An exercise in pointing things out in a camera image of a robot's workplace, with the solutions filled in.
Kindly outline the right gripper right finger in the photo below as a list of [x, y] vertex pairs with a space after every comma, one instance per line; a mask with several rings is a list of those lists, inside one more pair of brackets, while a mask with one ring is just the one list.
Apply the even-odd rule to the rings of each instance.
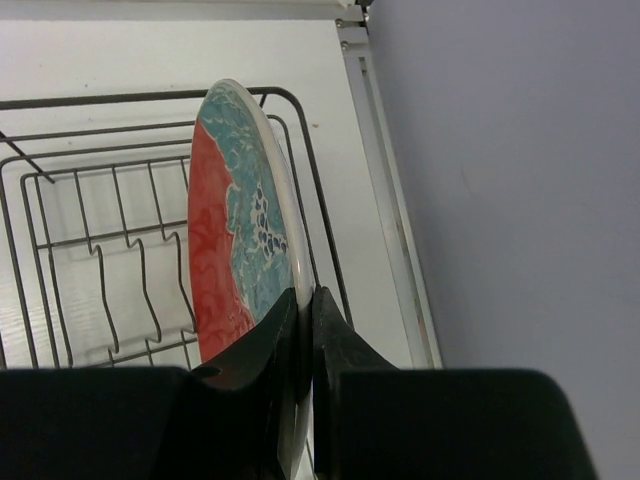
[[400, 369], [312, 301], [314, 469], [322, 479], [593, 479], [573, 409], [528, 369]]

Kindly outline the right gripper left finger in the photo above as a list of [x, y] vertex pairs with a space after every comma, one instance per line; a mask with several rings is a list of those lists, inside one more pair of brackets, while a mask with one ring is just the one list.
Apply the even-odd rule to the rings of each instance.
[[291, 479], [300, 462], [297, 305], [193, 370], [4, 371], [5, 479]]

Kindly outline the red and teal floral plate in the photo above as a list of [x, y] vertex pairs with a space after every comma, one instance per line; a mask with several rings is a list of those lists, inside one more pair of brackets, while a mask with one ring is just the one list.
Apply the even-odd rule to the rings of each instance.
[[247, 395], [258, 471], [291, 479], [309, 424], [317, 275], [271, 122], [231, 79], [209, 89], [195, 120], [187, 226], [200, 372]]

